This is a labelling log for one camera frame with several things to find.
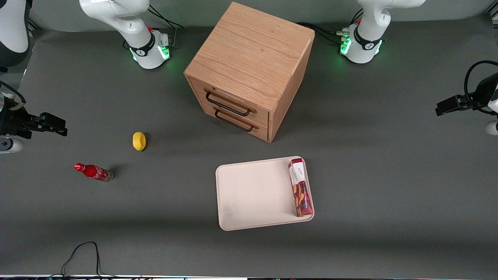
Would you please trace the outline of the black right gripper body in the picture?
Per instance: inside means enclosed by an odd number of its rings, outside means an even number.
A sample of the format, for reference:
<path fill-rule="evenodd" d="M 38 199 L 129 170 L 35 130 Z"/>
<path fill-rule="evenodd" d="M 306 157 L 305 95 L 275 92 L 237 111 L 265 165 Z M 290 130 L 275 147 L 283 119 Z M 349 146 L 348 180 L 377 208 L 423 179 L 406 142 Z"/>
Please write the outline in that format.
<path fill-rule="evenodd" d="M 11 110 L 16 102 L 5 102 L 0 114 L 0 135 L 13 135 L 20 138 L 32 138 L 33 131 L 40 131 L 39 126 L 33 121 L 33 115 L 27 113 L 25 108 Z"/>

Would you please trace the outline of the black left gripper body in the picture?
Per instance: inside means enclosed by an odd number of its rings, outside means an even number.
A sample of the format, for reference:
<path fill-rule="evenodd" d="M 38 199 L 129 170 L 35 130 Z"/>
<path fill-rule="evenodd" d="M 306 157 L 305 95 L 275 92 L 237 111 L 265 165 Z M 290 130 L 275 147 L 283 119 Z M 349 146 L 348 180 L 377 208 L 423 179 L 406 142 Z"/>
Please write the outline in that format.
<path fill-rule="evenodd" d="M 472 93 L 468 92 L 469 78 L 470 73 L 466 73 L 464 78 L 464 96 L 466 102 L 461 110 L 472 109 L 485 113 L 486 110 L 484 108 L 487 107 L 490 109 L 490 113 L 496 113 L 498 73 L 481 80 Z"/>

